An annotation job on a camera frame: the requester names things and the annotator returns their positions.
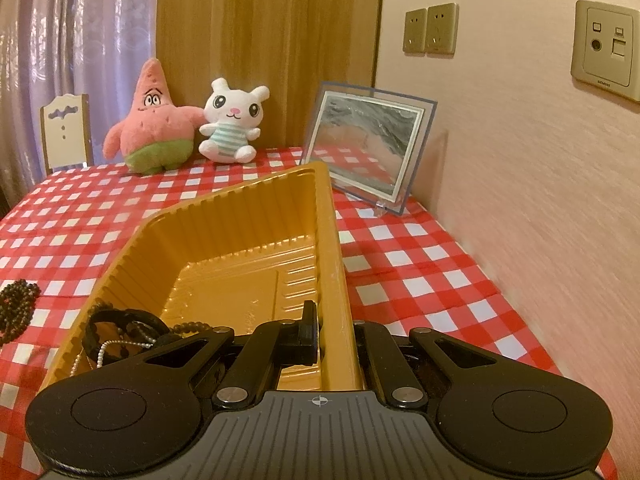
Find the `wooden cabinet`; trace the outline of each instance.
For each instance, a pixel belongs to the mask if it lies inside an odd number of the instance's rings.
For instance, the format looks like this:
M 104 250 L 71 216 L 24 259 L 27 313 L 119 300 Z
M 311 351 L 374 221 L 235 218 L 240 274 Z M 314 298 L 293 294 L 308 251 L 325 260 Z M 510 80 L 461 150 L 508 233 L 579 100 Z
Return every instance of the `wooden cabinet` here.
M 265 84 L 257 147 L 299 146 L 322 80 L 372 86 L 380 0 L 158 0 L 156 55 L 176 105 L 210 83 Z

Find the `patrick star plush toy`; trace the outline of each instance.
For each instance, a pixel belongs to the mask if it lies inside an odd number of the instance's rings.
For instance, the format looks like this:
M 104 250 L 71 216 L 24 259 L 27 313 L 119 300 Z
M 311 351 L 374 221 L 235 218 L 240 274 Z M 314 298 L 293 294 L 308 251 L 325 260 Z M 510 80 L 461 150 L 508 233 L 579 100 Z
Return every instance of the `patrick star plush toy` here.
M 222 77 L 211 83 L 213 94 L 204 107 L 206 123 L 200 133 L 209 139 L 198 147 L 201 154 L 214 162 L 245 164 L 254 160 L 255 148 L 249 140 L 260 136 L 262 101 L 269 98 L 269 89 L 258 86 L 250 92 L 230 90 Z
M 191 156 L 195 130 L 206 122 L 202 108 L 174 105 L 162 66 L 151 58 L 140 71 L 129 115 L 109 130 L 102 153 L 110 159 L 120 150 L 134 173 L 175 170 Z

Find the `tray rim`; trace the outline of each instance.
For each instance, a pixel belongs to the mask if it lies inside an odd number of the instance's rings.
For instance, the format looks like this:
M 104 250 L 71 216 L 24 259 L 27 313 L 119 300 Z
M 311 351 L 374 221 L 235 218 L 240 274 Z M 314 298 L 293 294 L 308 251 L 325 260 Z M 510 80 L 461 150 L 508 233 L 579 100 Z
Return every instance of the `tray rim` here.
M 240 182 L 232 186 L 224 187 L 220 190 L 197 196 L 192 199 L 183 200 L 172 206 L 161 209 L 143 221 L 133 236 L 127 241 L 118 252 L 114 260 L 110 263 L 106 272 L 95 283 L 91 294 L 86 298 L 84 305 L 80 309 L 75 321 L 68 329 L 68 333 L 60 344 L 47 373 L 40 385 L 39 391 L 63 378 L 57 378 L 56 373 L 66 365 L 68 359 L 76 358 L 78 347 L 81 344 L 81 335 L 86 324 L 86 314 L 89 308 L 100 296 L 100 291 L 120 264 L 121 258 L 130 250 L 140 233 L 157 219 L 170 214 L 176 210 L 196 205 L 205 200 L 211 200 L 215 196 L 222 196 L 237 190 L 256 186 L 261 182 L 266 182 L 274 178 L 279 178 L 289 174 L 305 174 L 312 172 L 316 186 L 316 210 L 330 209 L 335 211 L 333 200 L 333 189 L 331 185 L 328 167 L 324 162 L 310 162 L 301 164 L 294 168 L 283 171 L 276 171 L 255 180 Z M 332 228 L 321 228 L 321 223 L 316 222 L 316 246 L 321 245 L 323 252 L 327 253 L 325 258 L 318 258 L 319 287 L 318 287 L 318 313 L 320 317 L 319 343 L 321 348 L 320 374 L 323 390 L 328 391 L 353 391 L 362 389 L 362 377 L 360 365 L 356 353 L 356 342 L 353 333 L 353 319 L 344 275 L 344 265 L 342 263 L 342 251 L 338 229 L 333 216 Z M 322 305 L 327 303 L 341 303 L 341 308 L 324 309 Z

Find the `green shorts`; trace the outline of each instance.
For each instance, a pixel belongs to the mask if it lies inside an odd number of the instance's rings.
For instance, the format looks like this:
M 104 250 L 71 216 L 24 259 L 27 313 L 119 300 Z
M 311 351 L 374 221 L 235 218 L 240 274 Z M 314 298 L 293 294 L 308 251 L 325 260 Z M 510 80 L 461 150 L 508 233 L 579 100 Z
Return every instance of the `green shorts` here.
M 177 170 L 193 153 L 193 141 L 186 139 L 164 140 L 129 153 L 124 158 L 134 173 L 145 175 L 160 173 L 162 169 Z

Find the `gold plastic tray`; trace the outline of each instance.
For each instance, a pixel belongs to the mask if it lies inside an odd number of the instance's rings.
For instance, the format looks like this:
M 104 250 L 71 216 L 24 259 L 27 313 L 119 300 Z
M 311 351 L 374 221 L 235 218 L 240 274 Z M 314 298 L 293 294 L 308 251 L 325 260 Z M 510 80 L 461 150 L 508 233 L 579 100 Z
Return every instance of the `gold plastic tray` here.
M 328 170 L 315 162 L 181 202 L 149 218 L 111 264 L 56 353 L 43 388 L 68 377 L 97 301 L 172 326 L 201 321 L 251 333 L 318 304 L 319 364 L 283 371 L 279 389 L 358 390 Z M 77 373 L 89 370 L 79 361 Z

